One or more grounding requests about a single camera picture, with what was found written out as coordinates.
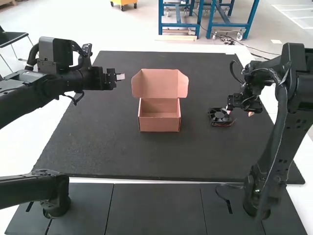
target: chair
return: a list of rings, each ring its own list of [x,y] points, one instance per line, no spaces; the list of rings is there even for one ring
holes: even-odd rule
[[[2,27],[0,26],[0,48],[4,48],[8,45],[11,45],[13,52],[15,54],[15,57],[18,60],[23,60],[23,59],[19,59],[14,51],[14,48],[12,46],[13,43],[19,41],[22,38],[27,37],[30,41],[30,43],[33,45],[33,43],[31,42],[28,33],[20,33],[20,32],[5,32]],[[5,59],[3,58],[3,56],[0,54],[2,60],[5,62],[5,64],[9,67],[9,69],[12,71],[12,69],[10,68],[10,66],[8,65],[8,63],[5,61]]]

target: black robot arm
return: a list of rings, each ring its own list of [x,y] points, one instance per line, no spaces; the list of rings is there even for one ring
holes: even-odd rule
[[[0,210],[27,202],[40,201],[47,218],[64,215],[70,208],[69,177],[52,170],[0,177]]]
[[[59,99],[65,92],[82,94],[71,99],[74,105],[82,98],[85,90],[112,90],[119,75],[115,69],[93,67],[90,62],[91,44],[80,48],[71,40],[41,37],[27,61],[25,70],[0,79],[0,129],[15,119]],[[73,51],[80,53],[78,65],[73,64]],[[38,65],[38,72],[33,66]]]
[[[259,161],[245,179],[245,211],[257,220],[270,216],[280,203],[294,156],[313,124],[313,50],[285,44],[282,55],[265,62],[252,61],[243,70],[242,91],[228,97],[228,108],[260,113],[264,86],[276,84],[278,114]]]
[[[73,64],[73,51],[79,53],[78,65]],[[91,44],[80,48],[74,41],[41,37],[27,60],[25,70],[2,78],[0,76],[0,129],[28,114],[65,92],[80,93],[70,97],[74,105],[85,90],[112,90],[123,76],[115,69],[93,67],[90,62]],[[29,174],[0,177],[0,209],[26,202],[40,201],[44,215],[55,218],[70,207],[69,178],[52,170],[34,170]]]

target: computer fan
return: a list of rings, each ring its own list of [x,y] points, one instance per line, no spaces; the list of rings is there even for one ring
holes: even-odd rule
[[[212,126],[231,126],[234,123],[225,108],[209,108],[208,116]]]

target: cardboard box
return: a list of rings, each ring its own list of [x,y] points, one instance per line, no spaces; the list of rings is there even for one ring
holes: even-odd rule
[[[179,70],[142,69],[132,77],[133,96],[140,98],[140,131],[178,132],[179,98],[187,97],[188,83],[188,77]]]

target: box lid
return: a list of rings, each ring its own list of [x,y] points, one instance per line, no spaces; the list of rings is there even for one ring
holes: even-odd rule
[[[132,92],[137,98],[186,98],[188,83],[179,70],[142,69],[132,77]]]

